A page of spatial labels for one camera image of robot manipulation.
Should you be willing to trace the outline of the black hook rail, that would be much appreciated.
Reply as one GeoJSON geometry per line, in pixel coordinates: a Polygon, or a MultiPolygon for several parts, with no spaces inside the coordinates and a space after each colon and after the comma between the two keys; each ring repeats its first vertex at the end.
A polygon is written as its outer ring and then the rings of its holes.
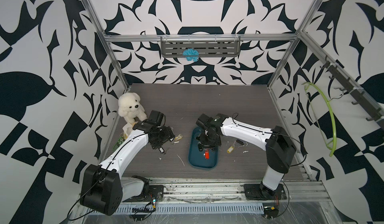
{"type": "Polygon", "coordinates": [[[383,129],[384,108],[374,100],[367,90],[352,79],[339,63],[332,63],[328,56],[321,58],[320,61],[323,63],[321,68],[330,72],[330,79],[335,79],[342,86],[341,91],[347,92],[354,99],[352,105],[362,107],[369,115],[366,120],[376,122],[383,129]]]}

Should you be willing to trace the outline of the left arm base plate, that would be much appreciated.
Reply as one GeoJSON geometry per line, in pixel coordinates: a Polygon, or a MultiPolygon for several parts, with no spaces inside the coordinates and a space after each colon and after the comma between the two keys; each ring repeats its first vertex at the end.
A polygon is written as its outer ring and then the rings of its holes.
{"type": "Polygon", "coordinates": [[[129,199],[130,202],[149,202],[152,199],[156,199],[157,202],[161,202],[164,197],[163,185],[150,185],[144,195],[139,197],[133,197],[129,199]]]}

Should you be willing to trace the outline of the teal plastic storage box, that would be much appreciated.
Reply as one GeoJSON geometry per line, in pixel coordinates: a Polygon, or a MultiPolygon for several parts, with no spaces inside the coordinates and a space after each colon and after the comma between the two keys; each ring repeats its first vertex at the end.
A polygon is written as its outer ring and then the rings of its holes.
{"type": "Polygon", "coordinates": [[[201,170],[212,170],[218,164],[218,151],[203,148],[202,151],[199,150],[198,144],[200,143],[196,138],[202,133],[202,129],[196,127],[193,129],[192,137],[190,141],[188,162],[189,164],[201,170]]]}

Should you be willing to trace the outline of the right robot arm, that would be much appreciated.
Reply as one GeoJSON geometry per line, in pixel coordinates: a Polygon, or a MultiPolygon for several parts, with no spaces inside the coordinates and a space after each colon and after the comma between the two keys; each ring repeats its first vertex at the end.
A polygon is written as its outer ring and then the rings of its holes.
{"type": "Polygon", "coordinates": [[[216,148],[221,145],[221,137],[228,136],[253,144],[266,152],[267,170],[260,184],[261,193],[273,195],[290,170],[297,152],[296,145],[284,128],[263,128],[235,120],[233,117],[217,114],[209,117],[202,114],[196,125],[203,132],[198,137],[200,150],[216,148]]]}

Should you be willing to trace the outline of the green hoop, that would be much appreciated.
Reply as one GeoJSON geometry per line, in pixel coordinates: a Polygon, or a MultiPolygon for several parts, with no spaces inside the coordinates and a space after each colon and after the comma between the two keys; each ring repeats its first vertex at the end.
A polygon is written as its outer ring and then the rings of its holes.
{"type": "Polygon", "coordinates": [[[309,107],[312,110],[313,117],[316,120],[316,126],[320,130],[323,141],[330,151],[329,157],[333,157],[337,149],[338,137],[337,137],[337,125],[336,118],[331,107],[331,101],[326,97],[323,91],[316,86],[314,83],[305,82],[303,83],[305,94],[307,95],[309,107]],[[325,106],[327,107],[327,112],[321,117],[317,116],[316,106],[312,104],[312,101],[315,99],[315,96],[312,95],[309,91],[309,88],[312,87],[316,90],[316,93],[323,99],[325,106]]]}

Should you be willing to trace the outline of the grey wall shelf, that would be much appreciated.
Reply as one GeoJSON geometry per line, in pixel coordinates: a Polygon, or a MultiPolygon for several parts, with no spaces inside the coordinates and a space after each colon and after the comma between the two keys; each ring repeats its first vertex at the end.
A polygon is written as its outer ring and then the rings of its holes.
{"type": "Polygon", "coordinates": [[[192,37],[168,38],[160,41],[161,54],[168,58],[181,58],[183,51],[189,48],[199,52],[199,57],[237,57],[241,50],[239,37],[192,37]]]}

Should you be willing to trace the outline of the tissue packet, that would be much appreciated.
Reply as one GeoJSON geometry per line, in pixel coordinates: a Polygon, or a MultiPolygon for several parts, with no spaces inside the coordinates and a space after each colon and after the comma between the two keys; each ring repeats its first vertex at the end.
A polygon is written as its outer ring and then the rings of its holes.
{"type": "Polygon", "coordinates": [[[133,131],[133,126],[131,123],[127,123],[123,126],[123,138],[127,139],[130,133],[133,131]]]}

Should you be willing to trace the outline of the green carabiner keychain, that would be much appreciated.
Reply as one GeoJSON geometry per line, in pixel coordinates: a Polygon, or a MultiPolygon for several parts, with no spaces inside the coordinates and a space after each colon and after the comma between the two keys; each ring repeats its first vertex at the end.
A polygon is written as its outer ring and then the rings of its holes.
{"type": "Polygon", "coordinates": [[[113,146],[113,151],[116,151],[124,142],[125,139],[123,137],[120,137],[116,144],[113,146]]]}

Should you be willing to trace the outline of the white teddy bear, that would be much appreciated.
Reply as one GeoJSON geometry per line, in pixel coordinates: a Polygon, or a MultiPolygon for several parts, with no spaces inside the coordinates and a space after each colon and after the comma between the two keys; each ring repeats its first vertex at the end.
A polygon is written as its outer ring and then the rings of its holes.
{"type": "Polygon", "coordinates": [[[118,115],[131,125],[134,125],[136,118],[139,121],[146,120],[147,115],[140,100],[140,96],[134,92],[124,93],[118,100],[118,115]]]}

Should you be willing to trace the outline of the pile of keys in box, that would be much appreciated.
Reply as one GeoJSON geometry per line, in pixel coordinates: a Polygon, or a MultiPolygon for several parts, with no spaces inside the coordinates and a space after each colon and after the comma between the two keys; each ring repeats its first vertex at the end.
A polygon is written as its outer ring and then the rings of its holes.
{"type": "Polygon", "coordinates": [[[200,142],[198,143],[198,150],[203,153],[205,159],[210,159],[209,149],[200,142]]]}

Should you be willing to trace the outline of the teal scrunchie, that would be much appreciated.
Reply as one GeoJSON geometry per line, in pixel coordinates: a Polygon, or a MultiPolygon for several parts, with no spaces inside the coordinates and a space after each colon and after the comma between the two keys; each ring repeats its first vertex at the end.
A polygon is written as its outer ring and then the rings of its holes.
{"type": "Polygon", "coordinates": [[[199,60],[199,52],[195,49],[189,48],[183,51],[183,56],[188,61],[197,62],[199,60]]]}

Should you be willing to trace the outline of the yellow white tag key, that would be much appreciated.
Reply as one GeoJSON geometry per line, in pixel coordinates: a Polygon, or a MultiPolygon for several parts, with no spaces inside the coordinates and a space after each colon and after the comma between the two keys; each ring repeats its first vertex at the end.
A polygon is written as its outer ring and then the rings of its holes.
{"type": "Polygon", "coordinates": [[[235,150],[235,147],[234,147],[233,145],[231,145],[231,146],[227,149],[227,153],[228,153],[228,154],[231,154],[234,150],[235,150]]]}

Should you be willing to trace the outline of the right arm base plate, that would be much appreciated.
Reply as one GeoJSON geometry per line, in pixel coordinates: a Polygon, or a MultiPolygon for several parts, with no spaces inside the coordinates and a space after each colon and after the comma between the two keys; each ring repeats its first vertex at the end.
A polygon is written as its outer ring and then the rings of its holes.
{"type": "Polygon", "coordinates": [[[288,199],[283,184],[279,184],[275,191],[268,189],[262,184],[244,184],[243,187],[247,200],[276,201],[288,199]]]}

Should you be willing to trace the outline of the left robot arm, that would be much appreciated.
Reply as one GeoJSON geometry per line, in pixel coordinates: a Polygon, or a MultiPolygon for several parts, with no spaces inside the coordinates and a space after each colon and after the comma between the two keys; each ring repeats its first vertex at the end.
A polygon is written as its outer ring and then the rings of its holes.
{"type": "Polygon", "coordinates": [[[165,115],[153,110],[149,118],[133,126],[132,132],[113,154],[99,165],[90,165],[84,172],[80,205],[110,216],[122,201],[151,195],[148,179],[133,176],[123,180],[122,176],[147,144],[160,153],[165,152],[163,144],[175,139],[172,128],[165,123],[165,115]]]}

